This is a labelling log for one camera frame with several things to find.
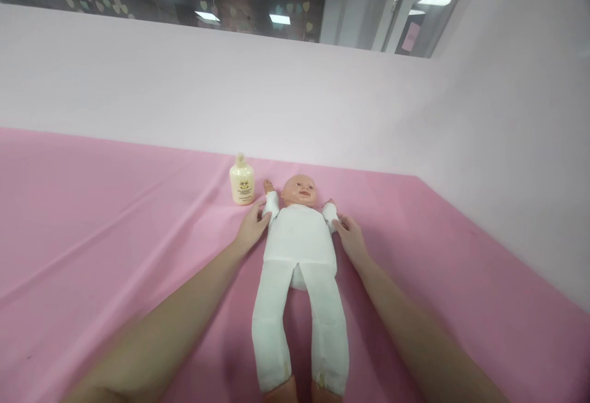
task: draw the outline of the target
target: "pink wall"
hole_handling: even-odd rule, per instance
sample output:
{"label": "pink wall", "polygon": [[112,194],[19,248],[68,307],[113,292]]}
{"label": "pink wall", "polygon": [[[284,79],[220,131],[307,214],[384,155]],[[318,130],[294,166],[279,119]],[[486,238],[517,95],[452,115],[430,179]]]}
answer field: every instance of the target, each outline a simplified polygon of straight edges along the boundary
{"label": "pink wall", "polygon": [[0,126],[417,174],[590,310],[585,0],[460,0],[431,60],[27,7],[0,26]]}

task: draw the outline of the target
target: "doll foot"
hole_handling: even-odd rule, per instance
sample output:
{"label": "doll foot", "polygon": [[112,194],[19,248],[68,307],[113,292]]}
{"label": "doll foot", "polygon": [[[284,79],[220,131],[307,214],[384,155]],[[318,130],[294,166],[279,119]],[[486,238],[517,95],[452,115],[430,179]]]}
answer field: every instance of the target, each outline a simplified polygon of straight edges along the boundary
{"label": "doll foot", "polygon": [[312,402],[313,403],[342,403],[342,396],[320,387],[315,380],[312,380]]}
{"label": "doll foot", "polygon": [[290,376],[289,380],[282,385],[267,392],[262,398],[263,403],[297,403],[297,388],[295,377]]}

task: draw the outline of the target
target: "lotion bottle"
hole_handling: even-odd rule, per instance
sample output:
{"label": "lotion bottle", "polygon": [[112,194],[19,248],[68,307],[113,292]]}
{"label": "lotion bottle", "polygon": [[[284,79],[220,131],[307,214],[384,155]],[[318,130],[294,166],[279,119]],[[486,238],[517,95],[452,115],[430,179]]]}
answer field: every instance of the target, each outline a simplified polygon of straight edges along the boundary
{"label": "lotion bottle", "polygon": [[232,196],[238,205],[254,202],[254,170],[244,161],[244,154],[235,157],[235,165],[229,170]]}

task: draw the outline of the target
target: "doll face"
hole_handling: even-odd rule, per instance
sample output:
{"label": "doll face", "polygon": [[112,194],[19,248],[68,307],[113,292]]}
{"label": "doll face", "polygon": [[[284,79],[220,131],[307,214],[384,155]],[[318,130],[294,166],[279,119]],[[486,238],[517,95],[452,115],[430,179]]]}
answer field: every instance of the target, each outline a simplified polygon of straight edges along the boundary
{"label": "doll face", "polygon": [[286,206],[295,203],[313,208],[317,199],[316,187],[313,179],[309,176],[299,174],[287,180],[281,197]]}

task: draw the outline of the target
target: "person's arm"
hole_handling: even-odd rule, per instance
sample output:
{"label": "person's arm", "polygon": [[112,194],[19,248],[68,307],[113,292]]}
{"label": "person's arm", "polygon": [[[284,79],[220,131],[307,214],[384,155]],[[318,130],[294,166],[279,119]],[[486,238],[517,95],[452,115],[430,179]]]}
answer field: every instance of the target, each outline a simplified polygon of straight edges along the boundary
{"label": "person's arm", "polygon": [[334,226],[398,353],[428,402],[506,402],[490,378],[441,326],[369,257],[358,224]]}
{"label": "person's arm", "polygon": [[207,326],[240,262],[270,214],[257,202],[235,240],[130,329],[63,403],[157,402]]}

